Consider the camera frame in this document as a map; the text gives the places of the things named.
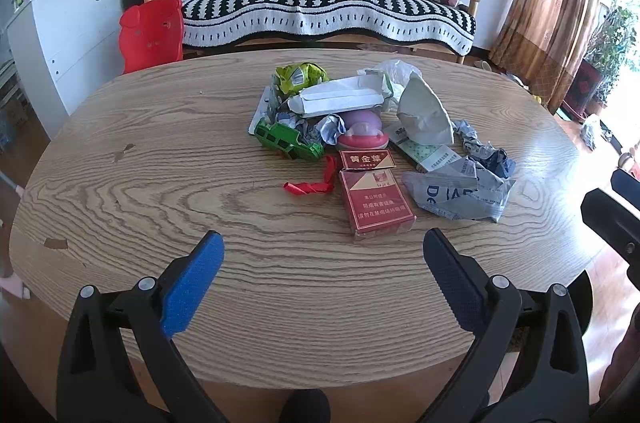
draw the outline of tabletop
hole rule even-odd
[[[412,56],[453,119],[504,147],[517,180],[500,223],[447,221],[408,197],[412,231],[353,242],[339,191],[292,196],[322,162],[287,161],[246,130],[276,66],[330,77],[393,57],[298,49],[198,58],[124,75],[70,117],[36,166],[12,229],[16,272],[63,317],[87,283],[131,288],[188,254],[208,229],[225,261],[174,342],[197,377],[249,387],[329,387],[420,371],[466,352],[422,258],[441,228],[489,275],[544,291],[569,284],[602,246],[582,225],[590,189],[578,151],[504,77]],[[410,166],[396,158],[398,181]],[[127,349],[140,356],[132,335]]]

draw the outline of brown striped curtain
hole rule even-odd
[[[598,3],[514,0],[490,59],[519,76],[555,113],[586,51]]]

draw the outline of green plant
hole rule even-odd
[[[594,98],[605,105],[618,82],[620,68],[627,64],[635,69],[637,22],[635,6],[615,4],[589,41],[584,59],[602,74]]]

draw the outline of trash pile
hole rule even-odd
[[[386,111],[398,120],[383,127]],[[287,182],[284,189],[326,194],[338,176],[356,238],[407,231],[416,219],[391,172],[388,143],[418,171],[402,174],[415,203],[447,219],[497,223],[515,184],[507,152],[480,142],[465,120],[452,122],[420,70],[401,60],[338,79],[312,62],[276,68],[249,133],[286,158],[324,158],[323,182]],[[448,146],[454,135],[465,158]]]

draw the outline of cigarette pack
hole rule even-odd
[[[355,239],[409,231],[415,215],[391,171],[387,149],[340,151],[340,185]]]

